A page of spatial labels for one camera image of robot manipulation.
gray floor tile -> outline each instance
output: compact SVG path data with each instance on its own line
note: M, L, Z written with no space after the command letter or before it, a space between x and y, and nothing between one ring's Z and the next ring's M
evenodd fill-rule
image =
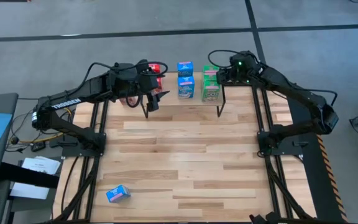
M242 0L0 2L0 37L249 27Z
M338 92L339 122L323 139L347 215L358 223L358 135L348 122L358 115L358 30L271 32L261 40L268 65L291 81Z
M358 3L349 0L251 0L258 27L358 24Z
M214 49L255 47L251 33L0 42L0 92L38 97L71 89L79 85L92 62L114 65L146 58L165 62L175 71L177 62L191 60L200 71ZM228 63L228 54L213 58ZM105 71L95 67L89 77Z

yellow cable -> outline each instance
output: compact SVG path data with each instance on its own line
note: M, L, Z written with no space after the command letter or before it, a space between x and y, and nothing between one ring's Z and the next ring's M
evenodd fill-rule
M69 110L68 108L64 108L64 110L67 111L67 113L69 114L68 117L71 117L73 116L73 113L71 113L71 110ZM59 136L62 136L63 133L59 133L55 136L52 136L52 137L49 137L49 138L44 138L44 139L37 139L37 140L33 140L33 141L28 141L28 140L19 140L20 143L37 143L37 142L42 142L42 141L49 141L49 140L52 140L52 139L55 139Z

stacked boxes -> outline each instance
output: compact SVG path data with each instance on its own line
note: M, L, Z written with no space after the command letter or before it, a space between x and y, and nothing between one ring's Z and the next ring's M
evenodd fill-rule
M194 95L193 62L179 62L178 69L178 96L179 99L192 98Z
M192 98L194 95L194 78L178 77L178 94L179 99Z
M201 94L204 102L217 101L221 86L216 82L216 72L219 70L214 65L204 65L203 84Z
M177 65L178 77L193 76L193 62L179 62Z

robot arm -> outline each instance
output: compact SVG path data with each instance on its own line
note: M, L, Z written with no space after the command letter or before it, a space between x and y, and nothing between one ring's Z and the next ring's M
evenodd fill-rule
M298 124L282 126L273 125L265 138L268 147L278 147L280 142L289 136L313 132L329 134L335 127L338 116L324 97L316 95L288 79L276 69L256 59L250 51L238 52L230 57L229 68L221 68L217 72L219 84L227 82L247 82L261 89L277 91L293 98L309 109L311 119Z
M137 103L130 105L130 107L136 107L143 95L146 95L149 101L147 111L157 110L158 102L168 91L157 95L152 95L151 91L158 87L157 78L164 77L163 74L168 68L164 63L159 62L166 69L162 73L156 74L149 68L149 63L154 62L141 60L136 65L115 63L106 73L84 81L78 88L39 98L33 109L32 126L41 131L55 129L73 136L84 149L97 150L104 147L105 136L102 133L95 133L91 128L80 128L61 119L56 110L82 102L98 103L106 100L115 102L119 98L138 96Z

blue and white box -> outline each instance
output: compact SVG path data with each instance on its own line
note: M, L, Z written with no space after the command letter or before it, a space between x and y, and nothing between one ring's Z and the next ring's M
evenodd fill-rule
M178 77L193 76L193 62L179 62L177 69Z
M192 98L194 95L194 78L178 77L178 94L179 99Z
M118 185L115 189L109 190L106 192L107 199L110 203L118 203L124 198L131 196L127 187L123 185Z

